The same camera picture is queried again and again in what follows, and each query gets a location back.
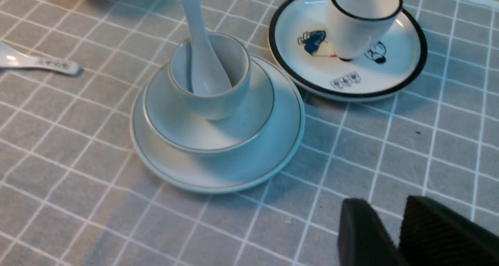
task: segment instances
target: white plate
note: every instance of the white plate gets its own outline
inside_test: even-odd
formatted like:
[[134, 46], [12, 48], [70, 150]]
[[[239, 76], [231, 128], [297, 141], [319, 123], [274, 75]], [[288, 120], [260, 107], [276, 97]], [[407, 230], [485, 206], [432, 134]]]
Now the white plate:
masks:
[[295, 83], [329, 99], [373, 101], [394, 95], [423, 70], [426, 39], [407, 11], [378, 45], [344, 62], [327, 43], [326, 5], [327, 0], [287, 0], [271, 21], [271, 52]]
[[142, 91], [132, 109], [130, 131], [137, 153], [156, 175], [179, 188], [199, 193], [231, 193], [256, 186], [278, 173], [294, 156], [305, 128], [305, 109], [291, 80], [266, 60], [253, 58], [269, 74], [275, 89], [269, 125], [243, 147], [216, 155], [193, 155], [166, 144], [150, 128]]
[[237, 112], [221, 121], [209, 121], [189, 110], [163, 68], [146, 87], [146, 119], [169, 145], [192, 153], [219, 153], [256, 138], [267, 125], [274, 106], [274, 90], [267, 73], [251, 62], [248, 93]]

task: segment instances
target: teacup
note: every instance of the teacup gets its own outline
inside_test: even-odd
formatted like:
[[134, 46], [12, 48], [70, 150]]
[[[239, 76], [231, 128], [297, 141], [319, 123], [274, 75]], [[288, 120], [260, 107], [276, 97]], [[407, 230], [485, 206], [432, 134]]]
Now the teacup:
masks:
[[402, 10], [402, 0], [329, 0], [326, 35], [333, 52], [352, 60], [388, 32]]
[[208, 34], [213, 50], [227, 72], [232, 88], [219, 95], [204, 97], [192, 92], [191, 42], [187, 39], [173, 52], [168, 71], [173, 85], [190, 110], [207, 120], [222, 120], [234, 113], [248, 93], [251, 59], [246, 48], [230, 35]]

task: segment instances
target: white spoon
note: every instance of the white spoon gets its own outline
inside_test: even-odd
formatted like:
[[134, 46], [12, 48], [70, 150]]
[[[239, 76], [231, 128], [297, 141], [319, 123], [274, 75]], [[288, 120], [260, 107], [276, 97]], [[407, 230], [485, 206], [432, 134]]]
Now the white spoon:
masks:
[[191, 34], [191, 82], [195, 95], [213, 96], [232, 85], [206, 34], [201, 0], [181, 0]]
[[80, 66], [71, 61], [27, 56], [11, 46], [0, 42], [0, 69], [1, 68], [36, 68], [52, 70], [70, 76], [80, 71]]

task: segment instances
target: ribbed surface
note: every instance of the ribbed surface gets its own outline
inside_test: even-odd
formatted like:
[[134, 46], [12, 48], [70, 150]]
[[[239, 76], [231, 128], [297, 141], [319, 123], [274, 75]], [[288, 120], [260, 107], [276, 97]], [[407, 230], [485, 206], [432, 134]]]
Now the ribbed surface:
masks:
[[412, 266], [497, 266], [499, 238], [435, 201], [409, 197], [399, 251]]
[[407, 266], [376, 211], [362, 199], [346, 199], [338, 235], [341, 266]]

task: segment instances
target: bowl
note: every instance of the bowl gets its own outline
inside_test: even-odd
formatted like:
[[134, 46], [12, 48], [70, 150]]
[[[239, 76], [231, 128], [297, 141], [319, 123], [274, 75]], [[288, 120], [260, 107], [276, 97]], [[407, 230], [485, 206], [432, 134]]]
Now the bowl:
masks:
[[233, 151], [255, 140], [273, 115], [275, 89], [269, 74], [252, 60], [250, 89], [239, 109], [228, 118], [209, 121], [189, 110], [172, 86], [168, 69], [149, 81], [142, 101], [156, 136], [180, 151], [214, 155]]
[[170, 79], [189, 109], [207, 120], [218, 121], [232, 115], [248, 93], [251, 59], [246, 48], [230, 35], [212, 33], [208, 40], [227, 72], [232, 88], [214, 96], [198, 96], [191, 86], [191, 42], [187, 39], [173, 52], [168, 67]]

